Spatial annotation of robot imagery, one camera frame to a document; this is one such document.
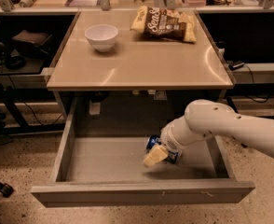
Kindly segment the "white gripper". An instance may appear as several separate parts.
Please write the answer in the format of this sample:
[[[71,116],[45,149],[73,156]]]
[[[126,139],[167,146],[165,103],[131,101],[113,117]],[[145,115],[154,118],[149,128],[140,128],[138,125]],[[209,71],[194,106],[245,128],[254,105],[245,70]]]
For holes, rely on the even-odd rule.
[[[160,141],[163,146],[154,145],[144,156],[143,164],[145,167],[151,167],[168,157],[168,150],[178,153],[184,150],[188,144],[190,130],[185,122],[171,122],[162,130]]]

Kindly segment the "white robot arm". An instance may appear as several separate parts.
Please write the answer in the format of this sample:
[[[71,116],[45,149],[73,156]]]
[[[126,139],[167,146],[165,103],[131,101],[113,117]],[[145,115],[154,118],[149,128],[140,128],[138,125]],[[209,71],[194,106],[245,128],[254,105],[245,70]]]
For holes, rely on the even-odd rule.
[[[208,100],[196,100],[185,114],[161,129],[160,142],[144,156],[143,164],[151,167],[187,146],[215,136],[235,139],[274,159],[274,119],[236,113],[230,106]]]

